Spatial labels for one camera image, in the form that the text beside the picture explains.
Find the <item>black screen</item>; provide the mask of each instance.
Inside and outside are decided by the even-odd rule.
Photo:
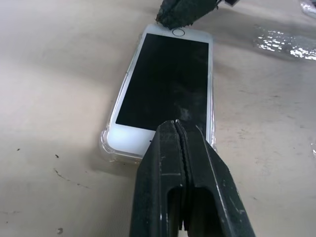
[[[156,131],[181,119],[206,133],[208,43],[147,34],[116,123]]]

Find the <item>transparent case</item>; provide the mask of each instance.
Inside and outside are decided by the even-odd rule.
[[[136,56],[136,53],[137,53],[137,47],[138,47],[138,44],[141,40],[141,37],[142,35],[140,35],[139,37],[139,41],[137,43],[137,46],[135,48],[135,53],[134,53],[134,56],[131,60],[131,62],[133,61],[134,57]],[[105,160],[107,161],[110,161],[110,162],[113,162],[113,161],[120,161],[120,162],[127,162],[127,163],[134,163],[134,164],[138,164],[141,162],[142,160],[142,156],[140,155],[137,155],[137,154],[131,154],[131,153],[127,153],[127,152],[123,152],[123,151],[118,151],[118,150],[115,150],[113,148],[111,148],[107,142],[107,136],[108,136],[108,133],[110,131],[110,128],[111,128],[111,123],[112,122],[115,122],[113,121],[113,112],[115,111],[115,109],[117,108],[118,106],[118,100],[119,98],[121,97],[122,95],[122,89],[126,83],[126,79],[127,79],[127,76],[128,76],[128,72],[130,70],[130,66],[127,70],[127,73],[125,75],[125,78],[124,78],[124,81],[122,83],[122,86],[119,90],[119,93],[118,93],[118,96],[117,96],[117,99],[115,100],[115,103],[112,105],[112,109],[111,109],[111,112],[110,112],[110,117],[108,119],[108,122],[106,124],[106,127],[105,129],[101,132],[101,135],[100,135],[100,139],[99,139],[99,147],[100,147],[100,150],[101,150],[101,153],[102,153],[102,156]],[[211,85],[210,85],[210,91],[211,91],[211,95],[210,95],[210,137],[206,138],[207,140],[210,141],[210,145],[216,150],[216,147],[215,147],[215,136],[214,136],[214,133],[215,133],[215,121],[214,121],[214,96],[213,96],[213,75],[212,75],[212,70],[211,70]]]

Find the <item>gray surface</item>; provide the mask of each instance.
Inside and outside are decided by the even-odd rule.
[[[1,236],[128,235],[136,169],[97,143],[160,3],[0,2]],[[254,47],[255,24],[316,39],[296,0],[244,0],[193,25],[216,41],[217,147],[257,236],[313,237],[316,62]]]

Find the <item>white phone bezel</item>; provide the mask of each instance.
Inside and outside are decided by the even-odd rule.
[[[176,36],[172,31],[158,25],[150,24],[144,30],[134,57],[129,65],[124,81],[122,83],[118,98],[116,100],[113,112],[111,114],[107,127],[106,146],[113,153],[127,155],[135,158],[142,158],[150,145],[150,141],[155,135],[155,131],[146,130],[137,127],[116,124],[116,120],[124,100],[129,82],[133,75],[139,53],[142,49],[146,34],[154,34],[184,40],[193,40],[208,43],[208,73],[207,73],[207,117],[206,117],[206,140],[211,143],[211,135],[214,131],[213,126],[213,101],[212,101],[212,36],[209,33],[196,31],[192,29],[181,28],[185,32],[183,36]]]

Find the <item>white smartphone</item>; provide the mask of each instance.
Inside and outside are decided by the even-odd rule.
[[[181,119],[214,132],[212,36],[148,25],[126,73],[101,145],[108,153],[142,158],[157,127]]]

